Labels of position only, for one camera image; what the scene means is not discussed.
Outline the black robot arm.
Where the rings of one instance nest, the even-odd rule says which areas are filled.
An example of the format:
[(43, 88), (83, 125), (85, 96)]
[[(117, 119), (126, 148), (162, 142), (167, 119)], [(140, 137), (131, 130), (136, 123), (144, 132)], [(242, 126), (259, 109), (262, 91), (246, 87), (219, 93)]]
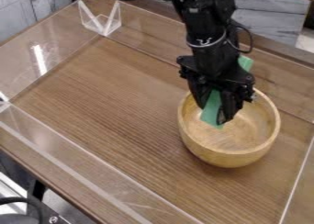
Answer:
[(164, 0), (186, 25), (188, 55), (176, 58), (180, 77), (202, 110), (202, 121), (220, 128), (255, 94), (255, 77), (242, 64), (247, 53), (239, 47), (232, 20), (235, 0)]

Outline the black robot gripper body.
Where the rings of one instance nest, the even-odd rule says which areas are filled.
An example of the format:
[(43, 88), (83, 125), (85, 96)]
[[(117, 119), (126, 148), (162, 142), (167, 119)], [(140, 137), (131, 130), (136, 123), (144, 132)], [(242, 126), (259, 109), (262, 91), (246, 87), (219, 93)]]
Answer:
[(255, 77), (242, 69), (238, 59), (240, 52), (228, 42), (203, 47), (191, 47), (192, 54), (176, 58), (180, 77), (206, 80), (218, 91), (252, 90)]

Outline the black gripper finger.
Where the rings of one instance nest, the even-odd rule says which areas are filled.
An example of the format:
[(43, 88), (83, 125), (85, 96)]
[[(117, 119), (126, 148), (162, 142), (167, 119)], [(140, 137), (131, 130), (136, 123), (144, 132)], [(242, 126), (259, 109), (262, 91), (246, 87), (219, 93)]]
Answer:
[(254, 97), (254, 90), (235, 92), (224, 90), (218, 92), (216, 124), (219, 126), (234, 119), (238, 111), (243, 108), (244, 102), (251, 103)]
[(188, 77), (187, 85), (198, 107), (204, 108), (207, 99), (212, 91), (212, 86), (206, 80), (200, 80), (198, 77)]

